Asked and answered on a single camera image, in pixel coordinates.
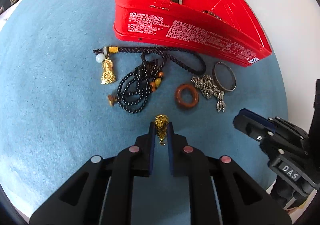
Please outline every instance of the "wooden bead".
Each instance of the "wooden bead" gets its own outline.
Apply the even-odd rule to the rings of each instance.
[[[111,94],[108,95],[108,101],[109,105],[113,107],[114,103],[117,101],[117,98],[115,96],[112,96]]]
[[[160,86],[160,83],[161,83],[161,79],[160,79],[160,78],[157,78],[157,79],[155,80],[156,86],[159,87],[159,86]]]

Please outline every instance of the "gray dot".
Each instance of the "gray dot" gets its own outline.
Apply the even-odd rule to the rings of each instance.
[[[91,157],[91,162],[93,162],[94,164],[97,164],[101,161],[101,157],[100,156],[93,156]]]

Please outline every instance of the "wooden ring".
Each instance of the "wooden ring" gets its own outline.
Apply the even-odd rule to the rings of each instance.
[[[191,103],[186,103],[182,100],[182,91],[185,89],[187,89],[191,92],[191,95],[192,95],[192,102]],[[195,105],[197,105],[199,102],[198,91],[196,90],[196,88],[193,85],[188,84],[188,83],[182,84],[176,89],[176,91],[174,93],[174,98],[175,98],[176,102],[178,103],[178,105],[182,106],[184,108],[192,108]]]

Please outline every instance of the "white bead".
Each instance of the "white bead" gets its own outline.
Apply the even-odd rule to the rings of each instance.
[[[99,53],[99,54],[96,56],[96,61],[97,61],[98,63],[102,63],[105,58],[106,58],[106,57],[104,56],[103,53]]]

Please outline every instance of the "screw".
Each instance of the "screw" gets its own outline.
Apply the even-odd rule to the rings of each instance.
[[[223,156],[221,157],[221,162],[225,163],[225,164],[229,164],[231,162],[231,158],[230,156]]]
[[[193,147],[191,147],[191,146],[185,146],[185,147],[183,148],[183,151],[184,151],[185,153],[192,153],[192,152],[193,152]]]
[[[94,164],[97,164],[101,161],[101,157],[100,156],[93,156],[91,157],[91,162],[93,162]]]
[[[139,152],[139,150],[140,150],[140,148],[138,146],[130,146],[129,147],[129,151],[131,153],[137,153],[137,152]]]

